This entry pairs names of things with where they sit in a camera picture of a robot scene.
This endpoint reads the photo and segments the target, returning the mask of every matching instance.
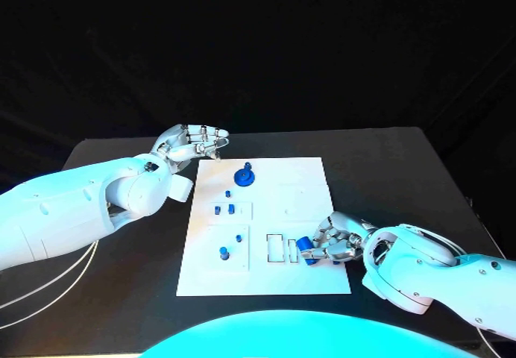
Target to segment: blue object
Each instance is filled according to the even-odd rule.
[[[341,339],[325,339],[314,351],[298,344],[299,327],[309,328],[311,332],[340,332],[344,327],[348,332],[366,334],[354,334],[353,344],[344,346]],[[237,339],[227,342],[227,337]],[[239,313],[207,321],[161,341],[141,358],[337,358],[344,356],[343,347],[347,357],[475,358],[435,339],[387,324],[334,313],[285,310]]]
[[[234,173],[234,183],[237,186],[249,186],[255,181],[255,173],[250,170],[250,163],[245,162],[243,169]]]
[[[227,259],[229,259],[227,249],[222,246],[219,251],[220,251],[220,258],[222,258],[223,260],[227,260]]]
[[[308,248],[314,248],[314,244],[311,243],[311,240],[308,239],[308,236],[304,236],[296,242],[298,250],[307,250]],[[317,263],[318,259],[304,259],[307,261],[307,265],[312,265]]]

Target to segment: robotic hand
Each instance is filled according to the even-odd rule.
[[[363,259],[361,284],[400,309],[422,314],[433,299],[475,327],[516,340],[516,262],[480,254],[400,224],[377,229],[334,212],[301,250],[305,259]]]
[[[77,250],[154,214],[167,197],[184,202],[193,182],[175,173],[191,158],[219,160],[227,135],[175,125],[148,154],[53,173],[0,195],[0,271]]]

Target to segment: white board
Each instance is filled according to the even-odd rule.
[[[256,179],[240,187],[233,174],[245,162]],[[234,205],[232,215],[229,204]],[[177,295],[348,294],[344,264],[321,260],[308,266],[301,254],[291,252],[289,240],[311,237],[331,212],[320,158],[200,160]],[[271,245],[268,234],[281,235]],[[273,250],[273,260],[281,260],[281,245],[283,262],[271,263],[268,251]],[[220,259],[222,246],[227,260]]]

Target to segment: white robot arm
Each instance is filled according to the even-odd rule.
[[[190,159],[219,159],[227,132],[175,125],[148,154],[57,172],[0,195],[0,271],[77,250],[155,213],[168,198],[184,202],[193,182],[175,173]]]
[[[338,212],[322,221],[311,242],[314,248],[301,251],[305,259],[363,258],[363,285],[400,309],[422,314],[435,299],[472,326],[516,340],[514,261],[465,254],[412,225],[377,229]]]

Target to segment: dark gray table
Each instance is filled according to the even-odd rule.
[[[154,138],[85,140],[64,169],[145,153],[152,142]],[[379,226],[422,226],[467,251],[497,256],[418,128],[232,135],[222,158],[258,157],[321,157],[335,210]],[[181,173],[193,180],[196,168],[193,162]],[[67,295],[34,318],[0,330],[0,356],[138,352],[207,320],[276,309],[354,315],[462,347],[480,341],[472,327],[438,302],[426,314],[413,315],[380,300],[361,286],[360,262],[345,266],[351,295],[175,297],[190,205],[191,196],[184,204],[167,200],[151,217],[99,241],[90,269]],[[53,278],[82,252],[5,270],[1,302]],[[34,298],[0,310],[0,322],[50,302],[76,275],[77,270]],[[340,334],[356,333],[343,327],[330,336],[340,339]]]

